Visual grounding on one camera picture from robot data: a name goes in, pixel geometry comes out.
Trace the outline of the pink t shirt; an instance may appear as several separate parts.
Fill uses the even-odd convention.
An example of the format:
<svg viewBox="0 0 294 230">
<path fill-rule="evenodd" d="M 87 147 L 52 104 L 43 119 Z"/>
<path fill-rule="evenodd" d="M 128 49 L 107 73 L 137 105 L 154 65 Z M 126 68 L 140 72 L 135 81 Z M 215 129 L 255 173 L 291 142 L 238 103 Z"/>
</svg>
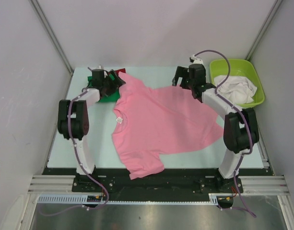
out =
<svg viewBox="0 0 294 230">
<path fill-rule="evenodd" d="M 162 154 L 202 150 L 223 137 L 217 113 L 191 91 L 152 89 L 123 72 L 119 77 L 124 85 L 113 109 L 117 124 L 112 140 L 130 179 L 162 172 Z"/>
</svg>

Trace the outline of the green plastic basin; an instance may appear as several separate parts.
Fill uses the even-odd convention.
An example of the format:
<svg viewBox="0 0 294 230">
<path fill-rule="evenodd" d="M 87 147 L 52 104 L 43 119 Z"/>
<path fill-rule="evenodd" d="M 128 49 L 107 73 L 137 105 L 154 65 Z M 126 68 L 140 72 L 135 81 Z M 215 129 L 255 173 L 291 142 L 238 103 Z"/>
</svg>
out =
<svg viewBox="0 0 294 230">
<path fill-rule="evenodd" d="M 237 104 L 243 108 L 250 108 L 262 104 L 265 94 L 254 66 L 243 59 L 229 59 L 231 71 L 229 76 L 247 77 L 258 89 L 253 97 L 254 102 Z M 210 63 L 210 79 L 214 85 L 221 83 L 228 73 L 228 65 L 224 59 L 214 60 Z"/>
</svg>

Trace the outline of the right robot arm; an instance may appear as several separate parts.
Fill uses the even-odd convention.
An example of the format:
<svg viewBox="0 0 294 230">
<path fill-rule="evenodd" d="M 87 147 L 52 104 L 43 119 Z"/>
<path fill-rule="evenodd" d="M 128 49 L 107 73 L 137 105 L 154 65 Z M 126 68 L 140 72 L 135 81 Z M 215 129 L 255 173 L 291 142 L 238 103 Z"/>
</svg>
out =
<svg viewBox="0 0 294 230">
<path fill-rule="evenodd" d="M 172 85 L 178 82 L 183 89 L 191 90 L 194 99 L 208 105 L 223 120 L 223 141 L 225 155 L 216 175 L 209 183 L 212 191 L 229 193 L 238 190 L 240 165 L 246 155 L 252 153 L 259 141 L 259 130 L 253 108 L 242 109 L 219 94 L 216 87 L 206 82 L 206 69 L 203 64 L 191 64 L 187 68 L 178 66 Z"/>
</svg>

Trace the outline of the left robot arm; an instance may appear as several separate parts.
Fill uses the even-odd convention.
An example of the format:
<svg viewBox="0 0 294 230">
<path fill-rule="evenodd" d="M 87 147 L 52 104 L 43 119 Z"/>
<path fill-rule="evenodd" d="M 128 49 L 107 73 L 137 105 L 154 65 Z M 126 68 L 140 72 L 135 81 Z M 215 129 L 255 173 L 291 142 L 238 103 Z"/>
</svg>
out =
<svg viewBox="0 0 294 230">
<path fill-rule="evenodd" d="M 89 132 L 88 108 L 98 102 L 112 103 L 120 98 L 119 88 L 126 84 L 118 74 L 126 69 L 107 71 L 99 66 L 90 69 L 91 76 L 81 93 L 71 100 L 61 100 L 58 110 L 58 132 L 72 143 L 77 159 L 77 173 L 92 174 L 95 163 L 90 154 L 87 134 Z"/>
</svg>

